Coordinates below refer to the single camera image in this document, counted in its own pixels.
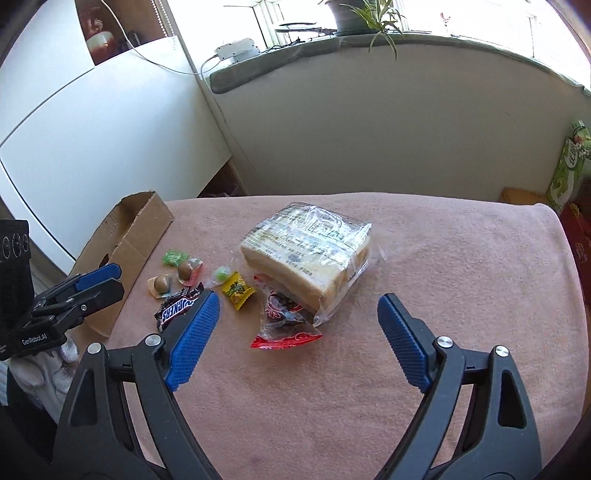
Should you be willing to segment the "black sleeve forearm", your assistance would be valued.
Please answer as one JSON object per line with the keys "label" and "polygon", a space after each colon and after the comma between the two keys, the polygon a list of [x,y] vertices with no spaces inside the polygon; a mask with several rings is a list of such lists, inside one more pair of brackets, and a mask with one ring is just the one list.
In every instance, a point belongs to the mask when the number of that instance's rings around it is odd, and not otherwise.
{"label": "black sleeve forearm", "polygon": [[6,375],[7,404],[1,406],[1,478],[56,479],[51,467],[56,424]]}

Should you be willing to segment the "left hand white glove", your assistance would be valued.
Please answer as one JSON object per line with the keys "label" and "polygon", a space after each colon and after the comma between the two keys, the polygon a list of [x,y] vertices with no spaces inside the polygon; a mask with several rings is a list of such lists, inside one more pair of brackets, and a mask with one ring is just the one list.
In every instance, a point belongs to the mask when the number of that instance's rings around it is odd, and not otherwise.
{"label": "left hand white glove", "polygon": [[11,358],[8,369],[32,403],[58,423],[78,366],[79,352],[70,338],[59,347]]}

